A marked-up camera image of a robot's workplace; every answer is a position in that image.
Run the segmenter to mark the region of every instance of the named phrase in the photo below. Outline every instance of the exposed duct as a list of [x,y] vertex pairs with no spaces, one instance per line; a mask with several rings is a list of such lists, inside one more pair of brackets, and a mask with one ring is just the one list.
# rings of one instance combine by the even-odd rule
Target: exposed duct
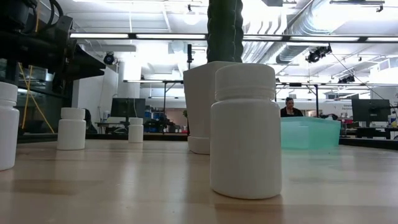
[[[330,7],[330,0],[314,0],[301,13],[297,20],[289,26],[286,35],[328,35],[339,28],[345,21],[342,19],[329,18],[329,21],[323,21],[327,26],[320,26],[322,13]],[[283,42],[273,43],[267,53],[259,61],[260,63],[290,63],[296,56],[307,50],[306,45],[287,45]]]

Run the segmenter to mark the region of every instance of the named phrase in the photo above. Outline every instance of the translucent bin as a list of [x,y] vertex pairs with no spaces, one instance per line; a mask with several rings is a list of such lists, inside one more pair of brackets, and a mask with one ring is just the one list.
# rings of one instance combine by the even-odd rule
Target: translucent bin
[[338,146],[340,121],[321,118],[281,118],[282,148],[325,149]]

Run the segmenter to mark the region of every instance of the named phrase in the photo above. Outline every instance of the black monitor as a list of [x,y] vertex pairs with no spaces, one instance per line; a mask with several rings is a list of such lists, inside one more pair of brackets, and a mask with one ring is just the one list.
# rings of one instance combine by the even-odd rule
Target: black monitor
[[145,99],[113,98],[111,116],[126,118],[126,122],[129,121],[129,118],[144,118]]
[[389,100],[351,100],[354,121],[388,121],[391,114]]

